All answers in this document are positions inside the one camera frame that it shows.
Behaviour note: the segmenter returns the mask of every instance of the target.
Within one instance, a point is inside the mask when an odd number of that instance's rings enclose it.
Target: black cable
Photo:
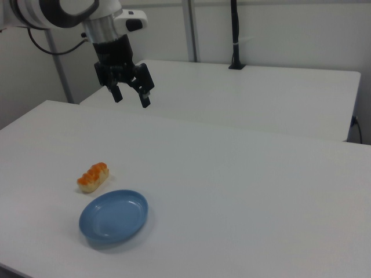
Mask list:
[[[68,51],[65,51],[65,52],[59,52],[59,53],[56,53],[56,52],[50,52],[50,51],[47,51],[45,50],[44,48],[42,48],[41,46],[39,46],[37,44],[37,42],[35,41],[34,37],[32,36],[32,33],[31,33],[31,29],[27,28],[27,31],[28,31],[28,36],[30,36],[30,39],[32,40],[32,42],[34,43],[34,45],[40,49],[41,51],[43,51],[44,53],[46,54],[49,54],[49,55],[55,55],[55,56],[59,56],[59,55],[65,55],[65,54],[69,54],[71,53],[72,51],[76,50],[77,48],[79,48],[84,42],[87,42],[88,40],[87,39],[84,39],[82,40],[79,44],[77,44],[74,48],[71,48],[70,50]]]
[[[362,144],[362,133],[361,133],[361,127],[359,126],[359,123],[358,121],[356,120],[356,124],[358,126],[358,131],[359,131],[359,141],[361,142]]]
[[[358,118],[356,116],[352,116],[352,121],[350,122],[350,127],[353,127],[354,125],[358,126],[359,131],[359,142],[362,143],[362,132],[361,132],[361,126],[359,125]]]

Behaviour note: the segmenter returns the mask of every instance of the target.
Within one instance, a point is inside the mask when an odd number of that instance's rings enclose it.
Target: table surface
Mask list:
[[[155,83],[152,104],[142,109],[137,93],[119,87],[115,103],[106,87],[82,105],[170,119],[345,141],[360,74],[319,69],[245,67],[144,60]]]
[[[106,162],[110,177],[76,179]],[[0,264],[31,277],[371,277],[369,146],[47,101],[0,131]],[[127,242],[78,228],[132,189]]]

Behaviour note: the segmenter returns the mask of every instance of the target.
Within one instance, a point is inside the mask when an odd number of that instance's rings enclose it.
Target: blue dish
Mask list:
[[[134,235],[146,222],[148,203],[131,190],[103,194],[88,204],[80,215],[79,227],[87,239],[115,243]]]

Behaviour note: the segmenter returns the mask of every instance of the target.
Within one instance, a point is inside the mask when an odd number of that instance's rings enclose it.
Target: black pole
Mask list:
[[[233,58],[232,64],[229,69],[238,70],[243,69],[245,65],[242,65],[239,60],[239,22],[238,22],[238,12],[237,12],[237,0],[231,0],[231,12],[232,12],[232,35],[233,35]]]

